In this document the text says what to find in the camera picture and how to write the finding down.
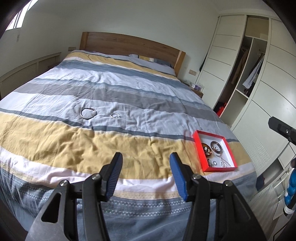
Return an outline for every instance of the red object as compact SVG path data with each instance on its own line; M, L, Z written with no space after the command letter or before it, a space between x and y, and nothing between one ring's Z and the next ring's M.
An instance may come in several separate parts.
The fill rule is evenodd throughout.
M210 167L208 162L207 162L207 157L205 156L199 134L206 135L206 136L211 136L211 137L216 137L216 138L221 139L224 142L224 144L225 144L225 146L226 146L226 148L228 150L228 153L229 153L229 155L231 157L231 160L233 162L233 167ZM204 131L195 131L195 133L193 134L193 138L194 138L194 141L195 141L195 146L196 146L196 149L197 149L198 157L200 158L200 163L201 163L201 166L202 166L202 170L204 172L229 172L229 171L233 171L233 170L235 170L237 168L237 163L236 163L236 161L234 159L232 151L231 151L226 139L223 136L215 135L215 134L204 132Z
M219 108L219 110L217 111L217 116L219 116L219 117L221 116L226 105L227 105L227 103L224 103L224 105Z

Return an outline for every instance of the blue gripper pad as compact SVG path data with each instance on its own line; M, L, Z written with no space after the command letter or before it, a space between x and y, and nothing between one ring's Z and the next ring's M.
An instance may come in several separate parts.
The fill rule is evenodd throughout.
M111 173L107 181L107 190L106 190L106 197L108 199L112 197L114 193L114 190L118 181L118 177L121 172L122 162L123 162L122 154L120 152L115 153L109 166L109 168L111 168Z
M296 187L292 187L291 185L289 185L288 188L287 188L287 191L288 191L290 196L293 196L295 194Z
M285 196L284 196L284 201L285 201L286 206L290 204L291 199L292 199L291 196L286 191Z
M173 152L170 155L170 168L173 173L173 177L175 179L175 183L178 189L179 195L184 199L184 201L188 198L188 192L186 188L186 179L182 173L182 162L176 152Z
M289 184L288 184L288 188L285 192L285 197L284 197L284 201L286 205L289 205L293 195L296 192L296 169L294 169L291 173L290 179L289 179Z
M290 186L296 187L296 169L292 171L289 183L290 183Z

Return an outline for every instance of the blue object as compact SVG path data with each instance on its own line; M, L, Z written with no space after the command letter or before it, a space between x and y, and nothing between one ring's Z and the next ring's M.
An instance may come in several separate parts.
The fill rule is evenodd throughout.
M289 185L287 191L290 196L293 196L295 194L296 187L292 187L291 185Z
M285 204L286 204L286 206L290 204L291 199L292 199L292 198L291 198L290 195L284 197L284 200L285 200Z
M170 168L172 170L173 177L175 179L178 193L184 199L184 201L186 201L188 197L186 181L180 170L178 160L176 159L174 153L170 154Z
M115 190L115 187L117 184L117 180L118 180L119 174L121 172L122 162L123 162L123 158L122 158L121 153L116 153L114 158L117 158L117 162L112 170L112 173L111 173L108 183L107 183L106 196L107 196L108 200L114 193L114 190Z
M264 176L263 174L261 174L259 177L257 177L257 181L256 181L256 189L257 191L259 191L263 186L264 186Z
M294 169L290 176L290 185L296 187L296 169Z

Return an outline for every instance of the window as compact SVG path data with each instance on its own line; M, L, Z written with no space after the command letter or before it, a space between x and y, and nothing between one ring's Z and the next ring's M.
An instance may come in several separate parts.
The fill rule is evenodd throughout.
M22 27L22 23L24 21L25 15L27 11L37 2L38 0L31 0L28 4L20 11L18 14L13 18L10 22L9 26L6 30L13 29L13 28L20 28Z

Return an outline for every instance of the jewelry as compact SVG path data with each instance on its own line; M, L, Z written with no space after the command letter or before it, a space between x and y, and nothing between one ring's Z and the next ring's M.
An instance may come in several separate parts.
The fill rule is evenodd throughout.
M212 155L211 148L207 144L202 143L202 148L203 148L204 153L205 153L206 156Z
M208 163L209 167L212 167L212 162L210 159L207 160L207 163Z
M212 150L214 152L216 152L217 154L219 154L217 156L220 157L220 159L221 159L221 166L222 167L227 167L226 164L228 164L231 167L231 165L226 160L224 160L222 158L222 153L223 153L222 146L218 142L216 142L216 141L212 141L210 145L211 145Z
M226 163L223 162L223 161L221 161L221 166L222 166L222 167L227 167Z
M222 146L216 142L216 141L212 141L211 142L211 148L214 152L216 152L217 154L221 154L223 149L222 149Z
M120 114L117 114L117 113L113 113L110 115L113 119L117 119L117 118L120 118Z
M85 109L87 109L87 110L93 110L93 111L95 111L95 114L94 114L94 116L92 116L92 117L90 117L90 118L85 118L85 117L83 117L83 115L82 115L82 111L84 111ZM89 119L91 119L91 118L93 118L93 117L95 117L96 116L96 110L94 109L94 108L83 108L81 111L80 111L80 116L83 118L83 119L85 119L85 120L89 120Z

